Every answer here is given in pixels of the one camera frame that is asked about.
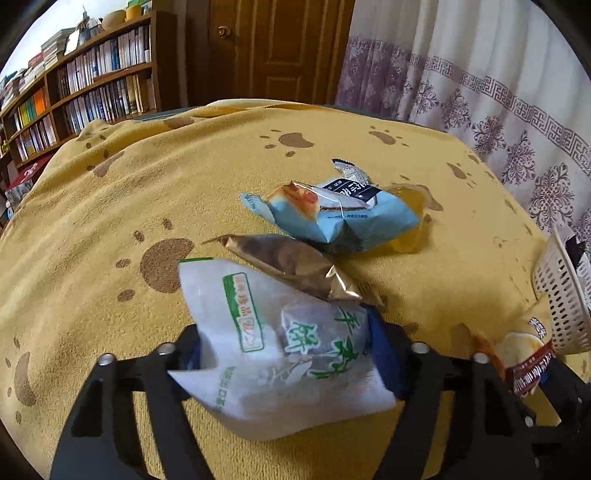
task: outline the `white plastic basket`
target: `white plastic basket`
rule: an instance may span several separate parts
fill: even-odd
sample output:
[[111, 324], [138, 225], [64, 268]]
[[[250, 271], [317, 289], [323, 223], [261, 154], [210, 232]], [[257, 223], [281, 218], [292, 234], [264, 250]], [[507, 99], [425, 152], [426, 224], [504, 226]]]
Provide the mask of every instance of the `white plastic basket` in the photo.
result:
[[533, 284], [537, 297], [546, 292], [550, 298], [552, 346], [560, 355], [591, 350], [591, 317], [586, 303], [586, 298], [591, 299], [591, 265], [588, 261], [579, 266], [578, 277], [558, 230], [553, 228], [546, 249], [535, 266]]

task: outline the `black label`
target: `black label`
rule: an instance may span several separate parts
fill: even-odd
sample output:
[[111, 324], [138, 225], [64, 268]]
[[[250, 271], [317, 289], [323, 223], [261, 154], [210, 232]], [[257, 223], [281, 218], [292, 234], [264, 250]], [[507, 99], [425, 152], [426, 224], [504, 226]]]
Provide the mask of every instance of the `black label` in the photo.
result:
[[347, 197], [354, 197], [364, 202], [370, 201], [381, 190], [372, 185], [362, 185], [358, 181], [337, 179], [331, 181], [326, 187], [322, 187], [331, 192], [341, 193]]

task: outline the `wooden door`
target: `wooden door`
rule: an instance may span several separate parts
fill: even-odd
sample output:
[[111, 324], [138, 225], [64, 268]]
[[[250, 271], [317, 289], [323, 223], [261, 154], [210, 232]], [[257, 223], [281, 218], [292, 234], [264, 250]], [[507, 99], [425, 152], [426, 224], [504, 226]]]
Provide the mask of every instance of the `wooden door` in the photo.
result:
[[212, 0], [210, 96], [333, 103], [354, 4]]

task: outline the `yellow towel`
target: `yellow towel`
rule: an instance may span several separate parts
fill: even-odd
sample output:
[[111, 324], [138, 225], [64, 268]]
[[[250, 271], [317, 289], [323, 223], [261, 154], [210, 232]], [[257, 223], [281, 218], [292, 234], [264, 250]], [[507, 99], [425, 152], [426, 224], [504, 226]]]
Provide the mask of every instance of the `yellow towel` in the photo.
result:
[[[420, 253], [378, 250], [343, 259], [388, 297], [388, 320], [404, 324], [414, 339], [453, 353], [452, 327], [463, 322], [500, 340], [535, 301], [530, 275], [544, 238], [459, 140], [270, 103], [226, 102], [115, 126], [93, 121], [58, 151], [10, 222], [0, 239], [0, 417], [42, 475], [96, 358], [146, 354], [191, 323], [177, 260], [237, 260], [201, 242], [276, 232], [241, 205], [240, 192], [264, 193], [290, 180], [319, 183], [335, 176], [332, 158], [354, 162], [381, 185], [425, 185], [436, 200]], [[446, 397], [436, 445], [449, 408]], [[141, 395], [138, 409], [148, 468], [162, 477]], [[186, 410], [220, 480], [371, 478], [400, 413], [398, 407], [262, 443], [229, 433], [195, 401]], [[554, 420], [548, 412], [542, 417]], [[431, 473], [440, 459], [436, 448]]]

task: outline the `wooden bookshelf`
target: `wooden bookshelf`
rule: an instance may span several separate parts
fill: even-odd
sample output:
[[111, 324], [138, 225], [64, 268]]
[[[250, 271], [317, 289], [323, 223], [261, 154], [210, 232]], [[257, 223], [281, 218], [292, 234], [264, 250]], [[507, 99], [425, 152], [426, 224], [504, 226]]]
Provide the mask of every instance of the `wooden bookshelf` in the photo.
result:
[[49, 114], [49, 110], [45, 110], [43, 113], [40, 113], [39, 115], [37, 115], [33, 120], [31, 120], [28, 124], [26, 124], [23, 128], [21, 128], [19, 131], [17, 131], [13, 136], [11, 136], [8, 139], [8, 143], [10, 143], [12, 140], [14, 140], [16, 137], [18, 137], [19, 135], [21, 135], [27, 128], [31, 128], [33, 125], [35, 125], [39, 120], [41, 120], [44, 116]]
[[133, 67], [129, 67], [127, 69], [120, 69], [115, 72], [107, 73], [106, 75], [101, 75], [101, 77], [95, 78], [95, 81], [92, 82], [92, 85], [88, 87], [84, 87], [83, 89], [78, 90], [77, 92], [72, 93], [71, 95], [67, 96], [59, 100], [58, 102], [53, 104], [53, 108], [59, 108], [65, 103], [71, 102], [75, 98], [78, 98], [80, 95], [84, 95], [85, 93], [94, 90], [97, 87], [100, 87], [106, 83], [113, 82], [114, 80], [119, 80], [120, 78], [127, 77], [127, 75], [133, 75], [134, 73], [141, 72], [142, 70], [151, 70], [152, 69], [152, 62], [144, 62], [138, 65], [134, 65]]
[[[90, 85], [67, 95], [65, 98], [60, 98], [60, 69], [72, 62], [76, 57], [86, 54], [89, 50], [101, 45], [105, 41], [119, 37], [120, 35], [135, 30], [142, 25], [150, 26], [151, 61], [138, 63], [129, 68], [115, 70], [114, 72], [94, 77]], [[8, 145], [16, 167], [24, 167], [28, 163], [35, 161], [35, 159], [57, 150], [67, 141], [77, 137], [76, 134], [72, 134], [69, 131], [67, 126], [65, 113], [65, 106], [67, 104], [82, 95], [86, 95], [95, 89], [106, 86], [129, 75], [138, 75], [138, 78], [141, 80], [152, 80], [156, 108], [132, 113], [130, 115], [119, 116], [116, 120], [112, 121], [111, 124], [116, 124], [148, 113], [173, 110], [180, 107], [177, 76], [175, 15], [164, 11], [149, 12], [141, 17], [125, 22], [116, 28], [104, 31], [92, 37], [89, 41], [75, 49], [75, 51], [62, 57], [56, 64], [47, 69], [42, 76], [36, 78], [26, 89], [20, 92], [19, 96], [8, 106], [5, 106], [2, 112], [0, 112], [0, 116], [5, 134], [8, 137]], [[45, 102], [48, 108], [43, 113], [37, 115], [25, 127], [16, 130], [12, 114], [40, 88], [43, 89]], [[33, 127], [33, 125], [42, 121], [46, 116], [50, 119], [51, 127], [57, 140], [56, 143], [42, 151], [30, 154], [28, 158], [21, 161], [16, 143], [17, 139]]]

